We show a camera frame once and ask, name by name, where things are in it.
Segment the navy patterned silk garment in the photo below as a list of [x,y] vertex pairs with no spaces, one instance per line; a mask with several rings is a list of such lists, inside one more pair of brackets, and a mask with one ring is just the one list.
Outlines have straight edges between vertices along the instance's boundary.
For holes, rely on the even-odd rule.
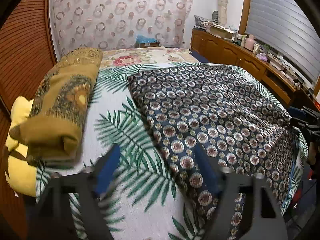
[[200,219],[211,219],[220,198],[196,160],[197,146],[238,175],[260,173],[281,212],[289,207],[298,131],[280,103],[244,74],[223,64],[187,64],[140,71],[127,81]]

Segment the wooden sideboard cabinet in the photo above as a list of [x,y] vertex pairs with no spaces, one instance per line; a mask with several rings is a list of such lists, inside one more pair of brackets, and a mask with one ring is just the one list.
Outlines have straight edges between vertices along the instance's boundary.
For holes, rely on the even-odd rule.
[[297,89],[293,80],[286,77],[270,63],[258,59],[241,46],[194,28],[191,50],[196,51],[211,63],[241,67],[260,81],[285,107],[308,107],[316,110],[314,101],[303,89]]

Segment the floral beige bedspread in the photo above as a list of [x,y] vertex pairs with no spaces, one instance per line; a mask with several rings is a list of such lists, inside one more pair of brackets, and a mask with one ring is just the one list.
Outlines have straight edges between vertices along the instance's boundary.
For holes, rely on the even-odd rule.
[[168,62],[199,62],[185,48],[146,47],[117,49],[103,52],[100,68],[123,67],[135,64]]

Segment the yellow pillow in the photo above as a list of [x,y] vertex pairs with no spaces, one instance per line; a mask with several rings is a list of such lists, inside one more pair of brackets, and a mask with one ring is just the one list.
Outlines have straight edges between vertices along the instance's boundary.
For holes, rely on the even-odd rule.
[[[10,128],[27,120],[33,100],[19,96],[13,103],[10,113]],[[27,161],[28,147],[10,135],[7,136],[3,147],[4,174],[9,186],[16,192],[30,197],[36,196],[36,168]]]

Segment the grey window blind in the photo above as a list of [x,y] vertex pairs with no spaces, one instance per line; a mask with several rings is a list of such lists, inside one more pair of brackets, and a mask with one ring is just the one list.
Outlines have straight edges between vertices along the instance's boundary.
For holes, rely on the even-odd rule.
[[278,50],[313,82],[319,76],[319,36],[294,0],[251,0],[246,32]]

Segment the cardboard box on sideboard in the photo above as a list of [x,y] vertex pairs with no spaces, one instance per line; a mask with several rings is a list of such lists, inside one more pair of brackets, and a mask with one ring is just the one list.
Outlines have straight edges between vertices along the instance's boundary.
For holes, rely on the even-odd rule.
[[217,24],[210,24],[208,26],[208,31],[210,34],[216,37],[228,39],[231,39],[234,36],[234,34],[236,34],[236,31],[233,31],[231,29],[225,28]]

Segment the olive gold folded blanket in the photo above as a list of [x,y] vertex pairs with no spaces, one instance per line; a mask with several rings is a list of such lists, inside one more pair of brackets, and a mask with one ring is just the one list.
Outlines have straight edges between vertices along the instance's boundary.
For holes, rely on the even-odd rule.
[[102,58],[100,49],[78,48],[44,76],[29,117],[9,131],[13,139],[27,146],[29,165],[40,160],[75,159]]

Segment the purple small item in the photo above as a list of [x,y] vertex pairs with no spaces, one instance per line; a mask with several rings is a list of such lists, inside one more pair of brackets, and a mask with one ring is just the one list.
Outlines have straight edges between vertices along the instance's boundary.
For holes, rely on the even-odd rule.
[[267,58],[267,54],[266,53],[257,53],[256,57],[258,59],[260,59],[261,61],[267,62],[268,58]]

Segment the palm leaf white blanket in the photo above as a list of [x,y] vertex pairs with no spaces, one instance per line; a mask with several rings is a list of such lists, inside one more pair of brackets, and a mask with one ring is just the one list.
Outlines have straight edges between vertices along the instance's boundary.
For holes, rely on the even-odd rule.
[[[135,64],[101,69],[93,89],[77,160],[57,167],[49,162],[40,162],[36,174],[36,196],[39,197],[44,191],[52,173],[58,172],[64,176],[78,173],[93,166],[112,145],[117,144],[121,150],[120,164],[110,191],[99,204],[113,237],[200,239],[206,221],[195,213],[189,198],[162,157],[127,81],[130,75],[140,71],[187,64],[212,63]],[[231,67],[249,78],[263,94],[277,100],[247,71]],[[291,198],[298,188],[308,155],[305,139],[300,133],[298,135],[299,148],[291,170]]]

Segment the pink jug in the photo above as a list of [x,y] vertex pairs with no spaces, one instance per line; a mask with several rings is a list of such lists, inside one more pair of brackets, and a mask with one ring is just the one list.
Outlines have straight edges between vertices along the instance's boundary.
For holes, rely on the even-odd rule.
[[255,44],[255,36],[250,34],[250,35],[246,35],[245,38],[246,39],[245,39],[244,47],[249,51],[253,51],[254,44]]

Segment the wooden slatted wardrobe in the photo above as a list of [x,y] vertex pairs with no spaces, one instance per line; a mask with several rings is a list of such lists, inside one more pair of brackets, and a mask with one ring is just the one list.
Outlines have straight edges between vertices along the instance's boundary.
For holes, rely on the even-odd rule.
[[15,99],[32,99],[56,64],[49,0],[1,0],[1,146],[7,139]]

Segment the blue item on box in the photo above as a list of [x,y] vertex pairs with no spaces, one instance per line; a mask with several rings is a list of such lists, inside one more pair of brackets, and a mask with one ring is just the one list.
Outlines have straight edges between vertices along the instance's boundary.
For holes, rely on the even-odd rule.
[[157,46],[159,46],[159,42],[154,38],[148,38],[143,35],[138,35],[136,37],[135,48],[149,48]]

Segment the circle patterned sheer curtain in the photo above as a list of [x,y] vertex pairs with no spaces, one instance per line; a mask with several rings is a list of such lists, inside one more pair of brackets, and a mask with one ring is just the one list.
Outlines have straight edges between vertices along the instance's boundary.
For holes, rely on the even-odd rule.
[[184,46],[193,0],[50,0],[52,34],[59,56],[79,47],[132,48],[139,35],[164,47]]

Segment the navy blue mattress edge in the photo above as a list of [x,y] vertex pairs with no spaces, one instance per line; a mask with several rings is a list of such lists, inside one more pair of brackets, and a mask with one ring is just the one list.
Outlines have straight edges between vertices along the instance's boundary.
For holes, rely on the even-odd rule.
[[197,51],[191,50],[190,54],[201,63],[210,63],[204,56],[200,55]]

